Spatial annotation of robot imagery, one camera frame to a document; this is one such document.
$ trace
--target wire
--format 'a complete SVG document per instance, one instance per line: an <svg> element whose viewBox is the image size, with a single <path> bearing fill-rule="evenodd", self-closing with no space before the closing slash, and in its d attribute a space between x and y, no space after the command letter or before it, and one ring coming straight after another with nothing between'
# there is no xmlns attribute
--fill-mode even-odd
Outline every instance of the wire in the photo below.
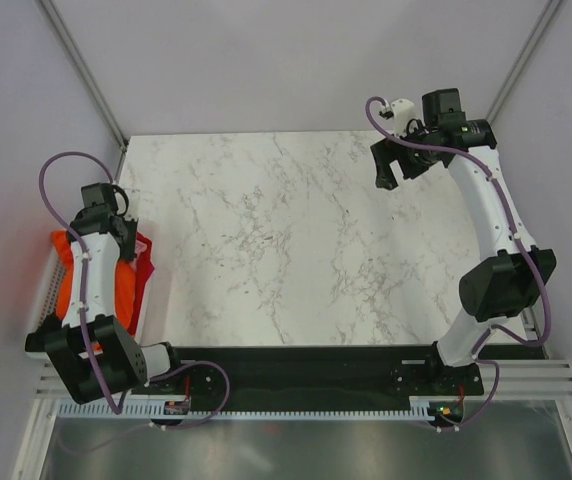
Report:
<svg viewBox="0 0 572 480"><path fill-rule="evenodd" d="M535 283L537 284L537 288L539 289L539 294L542 298L542 305L544 307L544 329L542 331L540 338L538 338L537 340L534 340L534 341L529 341L529 340L521 338L519 335L517 335L516 333L514 333L510 329L504 327L503 325L492 325L489 329L484 331L484 333L479 337L479 340L477 340L477 342L473 346L473 348L471 350L471 355L473 355L473 358L475 358L475 362L479 365L492 365L495 368L495 380L493 382L493 387L491 388L491 391L488 394L488 398L486 398L486 400L484 401L484 403L482 404L482 406L479 410L477 410L473 415L471 415L466 420L463 420L457 426L438 428L437 429L438 432L458 431L460 429L460 427L466 426L466 425L470 424L471 422L473 422L473 420L478 418L479 415L488 408L488 405L490 405L490 402L492 401L493 397L497 393L497 387L499 386L499 377L500 377L499 364L494 360L480 360L477 358L478 351L483 347L484 342L491 335L491 329L501 330L502 332L504 332L509 337L513 338L514 340L518 341L519 343L521 343L522 345L525 345L527 347L540 347L540 346L542 346L544 343L546 343L546 341L548 340L548 337L550 336L551 324L552 324L551 308L550 308L550 300L548 298L548 292L546 290L546 285L544 283L544 279L542 278L541 274L539 273L539 270L537 269L537 265L535 265L535 262L530 257L530 255L526 251L526 248L524 247L524 244L522 243L521 239L519 238L519 231L517 229L517 225L515 223L515 218L513 217L513 213L511 211L510 204L508 202L508 198L506 197L506 194L504 193L504 190L503 190L501 184L499 183L499 181L493 176L493 172L490 170L490 168L488 168L488 166L484 162L482 162L479 158L477 158L476 156L474 156L474 155L472 155L472 154L470 154L464 150L460 150L458 148L452 148L452 147L444 147L444 146L440 146L440 145L424 145L421 143L409 142L408 140L404 140L404 139L401 139L399 137L396 137L395 135L391 135L373 117L373 114L370 111L370 108L371 108L371 105L373 104L373 102L379 102L380 104L385 105L386 100L384 100L382 97L377 97L377 96L371 97L366 102L365 110L366 110L366 117L368 118L368 121L371 123L373 128L375 128L375 130L377 130L379 133L381 133L385 138L387 138L391 142L397 143L397 144L399 144L403 147L406 147L406 148L412 148L415 150L421 150L421 151L425 151L425 152L442 152L442 153L450 153L453 155L459 155L459 156L464 157L467 160L470 160L471 162L473 162L482 172L484 172L484 174L486 175L486 179L489 182L491 182L491 184L495 188L495 191L497 192L497 196L499 197L499 201L502 204L502 207L504 209L504 213L506 215L506 219L508 221L508 227L509 227L509 229L512 233L512 236L513 236L513 241L515 242L515 245L517 246L519 253L522 255L522 257L524 257L524 260L526 261L528 268L530 269L531 273L533 274L533 277L535 278Z"/></svg>
<svg viewBox="0 0 572 480"><path fill-rule="evenodd" d="M464 398L466 398L466 390L464 390L463 385L460 385L459 386L459 400L457 400L457 403L455 404L455 408L464 404Z"/></svg>
<svg viewBox="0 0 572 480"><path fill-rule="evenodd" d="M102 161L99 160L98 158L96 158L96 157L94 157L88 153L75 152L75 151L62 152L62 153L58 153L57 155L50 157L48 160L46 160L46 163L44 163L41 170L39 171L39 193L42 197L44 205L46 206L46 209L55 218L55 220L57 220L57 223L59 223L62 227L64 227L64 229L66 229L66 231L68 233L70 233L75 240L77 240L77 242L79 243L79 246L82 250L82 255L88 256L88 246L86 245L86 242L84 241L82 236L79 233L77 233L75 231L75 229L72 228L68 224L68 222L66 222L61 217L61 215L59 215L57 213L55 208L53 208L53 205L50 203L50 200L48 199L48 196L46 195L46 188L44 187L44 177L46 175L46 171L54 162L56 162L57 160L64 158L64 157L85 157L85 158L88 158L89 160L92 160L97 165L99 165L102 168L102 170L104 170L104 172L106 173L106 176L108 177L108 179L111 183L113 182L113 176L111 175L110 170L108 170L108 167L104 163L102 163ZM97 362L97 358L95 358L95 352L93 350L93 344L90 340L90 335L88 332L88 324L87 324L87 319L86 319L86 309L84 307L86 305L86 295L87 295L86 290L87 290L87 285L88 285L88 261L89 261L89 258L82 258L81 285L80 285L80 290L79 290L79 301L80 301L82 306L78 310L78 312L79 312L79 325L80 325L80 329L82 332L82 339L84 341L84 349L86 350L86 353L88 354L88 360L90 361L91 369L93 370L93 373L95 374L95 377L97 378L97 383L99 384L99 388L101 389L102 394L104 395L104 398L106 399L106 402L108 402L110 409L113 411L113 413L115 413L116 415L119 415L120 413L122 413L125 396L122 395L122 398L120 399L119 404L116 404L115 400L113 400L113 397L112 397L111 392L110 392L110 388L108 387L108 384L106 383L106 379L104 378L104 375L102 374L102 371L99 367L99 363Z"/></svg>
<svg viewBox="0 0 572 480"><path fill-rule="evenodd" d="M228 398L230 397L230 378L228 377L226 370L224 370L216 363L209 362L208 360L198 360L196 362L187 363L186 365L182 365L181 367L176 368L175 370L172 370L168 373L151 378L151 382L154 383L163 382L164 380L168 380L171 377L179 375L180 373L184 372L185 370L188 370L189 368L196 367L199 365L212 367L222 374L222 377L224 377L224 382L226 383L226 392L224 393L224 399L215 410L206 415L204 418L200 418L199 420L195 420L194 422L191 423L182 423L181 425L167 425L165 428L161 427L163 430L186 430L187 428L198 427L212 420L212 418L218 415L226 406Z"/></svg>
<svg viewBox="0 0 572 480"><path fill-rule="evenodd" d="M172 370L168 373L165 373L164 375L159 375L157 377L154 377L151 379L151 382L162 382L164 380L168 380L174 376L177 376L180 373L185 372L186 370L189 370L189 369L194 368L194 367L199 367L199 366L207 366L207 367L214 368L219 373L221 373L222 377L224 377L224 382L226 382L226 392L224 393L223 400L221 401L221 403L219 404L219 406L215 410L213 410L210 414L206 415L205 417L200 418L199 420L196 420L196 421L191 422L191 423L182 423L181 425L156 425L153 422L140 423L138 425L134 425L134 426L130 427L127 430L124 430L123 432L109 438L108 440L105 440L105 441L99 443L98 445L95 445L95 446L90 447L90 448L85 448L82 450L75 450L73 448L66 446L66 444L64 444L64 442L62 440L61 432L58 431L57 437L56 437L57 438L57 445L68 455L72 455L74 457L81 457L84 455L89 455L91 453L94 453L97 450L101 450L102 448L110 445L111 443L117 442L117 441L119 441L119 440L121 440L121 439L135 433L135 432L138 432L138 431L143 430L145 428L148 428L150 426L157 426L160 428L160 430L186 430L187 428L198 427L200 425L203 425L203 424L209 422L210 420L213 419L213 417L215 417L216 415L218 415L222 411L222 409L226 406L226 403L228 402L228 398L230 397L230 378L228 377L228 374L226 373L226 371L221 366L217 365L216 363L209 362L207 360L199 360L196 362L187 363L185 365L182 365L181 367L176 368L175 370Z"/></svg>
<svg viewBox="0 0 572 480"><path fill-rule="evenodd" d="M462 419L459 422L456 422L454 420L451 420L450 418L446 417L446 415L444 415L443 413L440 414L440 418L448 423L450 423L451 425L456 425L459 427L459 425L462 423L462 421L464 420L464 415L466 414L466 409L464 408L464 404L461 405L462 407Z"/></svg>
<svg viewBox="0 0 572 480"><path fill-rule="evenodd" d="M512 330L506 328L503 325L492 325L491 328L501 330L509 337L513 338L517 342L527 347L541 347L542 345L544 345L544 343L546 343L548 337L550 336L550 331L552 326L550 300L548 298L546 285L544 283L544 279L539 273L537 265L535 265L535 262L530 257L530 255L526 251L526 248L524 247L524 244L519 238L519 231L517 229L517 224L515 222L515 218L513 217L513 213L511 211L508 198L506 197L506 194L504 193L504 190L499 181L497 180L497 178L493 176L493 172L479 158L475 157L474 155L471 155L465 150L460 150L458 148L453 148L453 147L444 147L440 145L424 145L421 143L409 142L408 140L403 140L399 137L396 137L395 135L390 134L388 131L386 131L385 128L383 128L379 123L377 123L377 120L375 120L375 118L373 117L373 114L370 111L370 107L373 104L373 102L379 102L380 104L385 105L386 100L384 100L382 97L377 97L377 96L369 98L368 101L366 102L366 117L368 118L368 121L371 123L373 128L375 128L375 130L377 130L391 142L402 145L403 147L412 148L415 150L422 150L425 152L442 152L442 153L450 153L453 155L459 155L473 162L482 172L484 172L484 174L486 175L486 179L491 182L491 184L495 188L495 191L497 192L497 196L499 197L499 201L501 202L502 207L504 209L504 213L506 215L506 220L508 221L508 227L513 236L513 241L515 242L515 245L517 246L519 253L521 253L522 257L524 257L524 260L526 261L528 268L530 269L531 273L533 274L533 277L535 278L535 283L537 284L539 294L542 298L542 306L544 308L544 329L542 331L541 336L537 340L530 341L521 338L519 335L517 335Z"/></svg>

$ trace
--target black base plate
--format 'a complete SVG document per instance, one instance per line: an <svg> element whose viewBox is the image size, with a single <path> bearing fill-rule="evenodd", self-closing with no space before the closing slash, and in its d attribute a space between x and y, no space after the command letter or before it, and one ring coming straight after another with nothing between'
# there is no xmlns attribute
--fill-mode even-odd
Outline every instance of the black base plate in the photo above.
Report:
<svg viewBox="0 0 572 480"><path fill-rule="evenodd" d="M231 381L231 395L224 411L319 412L404 410L409 396L466 396L483 394L479 369L457 377L428 382L423 361L431 345L386 347L221 347L175 348L177 359L210 360L221 365ZM542 359L541 349L520 345L488 345L480 358ZM222 400L225 383L208 367L188 370L193 410L212 410ZM166 385L138 389L148 395L183 394L186 376Z"/></svg>

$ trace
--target black bracket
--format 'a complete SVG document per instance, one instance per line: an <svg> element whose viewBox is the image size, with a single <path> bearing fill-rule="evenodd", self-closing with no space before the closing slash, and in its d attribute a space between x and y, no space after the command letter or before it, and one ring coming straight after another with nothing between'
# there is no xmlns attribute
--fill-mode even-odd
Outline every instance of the black bracket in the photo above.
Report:
<svg viewBox="0 0 572 480"><path fill-rule="evenodd" d="M460 387L467 396L484 394L482 377L476 363L463 367L445 366L433 343L424 360L396 360L392 367L395 392L407 396L457 397Z"/></svg>
<svg viewBox="0 0 572 480"><path fill-rule="evenodd" d="M98 315L88 324L88 332L91 342L102 349L95 358L111 393L146 383L146 361L141 347L114 316ZM90 360L80 355L86 351L81 327L65 326L47 334L45 349L73 400L82 404L103 397Z"/></svg>
<svg viewBox="0 0 572 480"><path fill-rule="evenodd" d="M126 212L118 214L115 192L120 193L128 208L126 192L117 185L95 183L83 187L84 208L70 226L82 236L90 233L110 233L119 245L119 258L130 262L135 258L137 220L126 220ZM73 242L75 239L68 234L68 241Z"/></svg>
<svg viewBox="0 0 572 480"><path fill-rule="evenodd" d="M544 283L548 282L557 265L553 251L533 248L530 257ZM524 257L502 250L461 278L459 298L469 315L478 322L485 322L490 318L519 315L535 304L539 289Z"/></svg>
<svg viewBox="0 0 572 480"><path fill-rule="evenodd" d="M424 95L422 106L425 126L417 121L419 128L402 137L404 140L460 150L482 145L490 148L497 146L497 140L486 120L466 120L466 113L461 109L459 90L456 88L436 90ZM392 162L399 164L404 179L415 179L438 162L448 167L454 157L452 153L420 151L387 139L377 142L370 149L377 169L375 186L385 190L393 190L399 185L390 168Z"/></svg>

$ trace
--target red fabric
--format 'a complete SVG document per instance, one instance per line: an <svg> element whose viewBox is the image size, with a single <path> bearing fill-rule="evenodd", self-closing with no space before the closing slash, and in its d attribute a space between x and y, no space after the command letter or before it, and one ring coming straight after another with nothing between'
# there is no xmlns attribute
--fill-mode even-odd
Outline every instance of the red fabric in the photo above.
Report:
<svg viewBox="0 0 572 480"><path fill-rule="evenodd" d="M155 271L151 255L153 253L153 242L141 233L137 232L137 241L146 245L146 250L137 255L137 273L135 276L135 301L133 303L133 315L131 317L128 333L135 336L137 325L139 324L139 314L142 310L142 301L144 299L144 290L148 279Z"/></svg>

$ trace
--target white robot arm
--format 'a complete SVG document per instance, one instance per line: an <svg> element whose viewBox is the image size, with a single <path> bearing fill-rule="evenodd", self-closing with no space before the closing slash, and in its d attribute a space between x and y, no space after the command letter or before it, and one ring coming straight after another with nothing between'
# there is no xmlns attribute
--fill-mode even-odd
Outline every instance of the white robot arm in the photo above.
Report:
<svg viewBox="0 0 572 480"><path fill-rule="evenodd" d="M393 136L372 119L369 108L374 100L382 105L380 116L393 119ZM492 327L519 315L539 297L536 280L523 254L530 255L543 282L552 274L556 260L552 250L537 248L516 213L488 122L466 119L457 89L426 94L422 103L424 124L417 120L414 104L409 100L388 103L373 97L369 101L367 116L387 137L371 147L377 167L375 184L386 190L398 186L390 168L393 161L399 163L405 179L417 178L441 162L462 192L475 226L480 264L460 281L462 310L446 335L436 342L435 356L442 368L465 367L474 362L474 352L488 340L494 331ZM515 229L527 252L517 247Z"/></svg>

